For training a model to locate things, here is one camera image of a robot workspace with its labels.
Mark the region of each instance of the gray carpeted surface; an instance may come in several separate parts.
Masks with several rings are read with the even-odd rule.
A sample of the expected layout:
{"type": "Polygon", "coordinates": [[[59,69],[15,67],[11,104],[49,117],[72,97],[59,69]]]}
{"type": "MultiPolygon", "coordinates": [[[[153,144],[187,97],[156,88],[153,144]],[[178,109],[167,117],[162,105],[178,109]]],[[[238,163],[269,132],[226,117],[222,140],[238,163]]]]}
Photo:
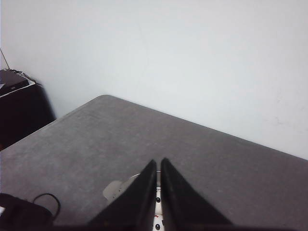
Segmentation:
{"type": "Polygon", "coordinates": [[[308,230],[308,161],[107,95],[2,151],[1,191],[53,193],[56,223],[82,224],[109,182],[165,156],[234,223],[308,230]]]}

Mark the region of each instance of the black object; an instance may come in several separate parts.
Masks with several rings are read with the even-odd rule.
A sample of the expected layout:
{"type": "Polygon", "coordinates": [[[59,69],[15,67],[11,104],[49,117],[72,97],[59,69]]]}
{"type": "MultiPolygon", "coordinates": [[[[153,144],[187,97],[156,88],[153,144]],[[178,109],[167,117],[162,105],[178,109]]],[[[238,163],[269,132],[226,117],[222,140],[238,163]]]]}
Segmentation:
{"type": "Polygon", "coordinates": [[[0,229],[14,230],[52,224],[52,214],[39,205],[0,193],[0,229]]]}
{"type": "Polygon", "coordinates": [[[126,191],[89,224],[103,230],[151,230],[155,196],[156,162],[152,160],[126,191]]]}
{"type": "MultiPolygon", "coordinates": [[[[156,162],[152,160],[133,183],[88,225],[32,227],[31,231],[151,231],[156,201],[156,162]]],[[[292,231],[242,227],[231,223],[204,200],[168,159],[161,163],[161,190],[166,231],[292,231]]]]}
{"type": "MultiPolygon", "coordinates": [[[[14,73],[14,70],[1,70],[1,79],[10,80],[9,77],[26,80],[14,73]]],[[[16,84],[21,86],[25,83],[22,81],[16,84]]],[[[0,150],[55,120],[45,91],[37,83],[0,97],[0,111],[0,150]]]]}
{"type": "Polygon", "coordinates": [[[4,84],[4,86],[0,88],[0,96],[2,96],[11,91],[28,86],[29,82],[23,77],[21,71],[3,69],[0,70],[0,84],[4,84]]]}

